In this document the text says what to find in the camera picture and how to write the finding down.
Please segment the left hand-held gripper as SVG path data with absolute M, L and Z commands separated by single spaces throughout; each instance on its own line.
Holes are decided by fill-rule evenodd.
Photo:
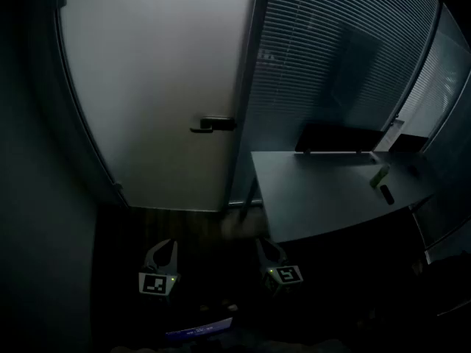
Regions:
M 144 266 L 138 272 L 138 291 L 142 295 L 168 299 L 172 294 L 180 276 L 177 273 L 176 240 L 162 240 L 153 246 L 144 259 Z M 166 266 L 165 271 L 159 268 Z

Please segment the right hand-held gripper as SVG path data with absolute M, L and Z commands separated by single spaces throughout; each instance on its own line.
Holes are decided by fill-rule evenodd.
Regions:
M 271 297 L 282 296 L 297 290 L 303 283 L 302 274 L 297 265 L 268 268 L 271 263 L 288 264 L 285 251 L 268 238 L 255 240 L 260 269 L 266 269 L 261 284 Z

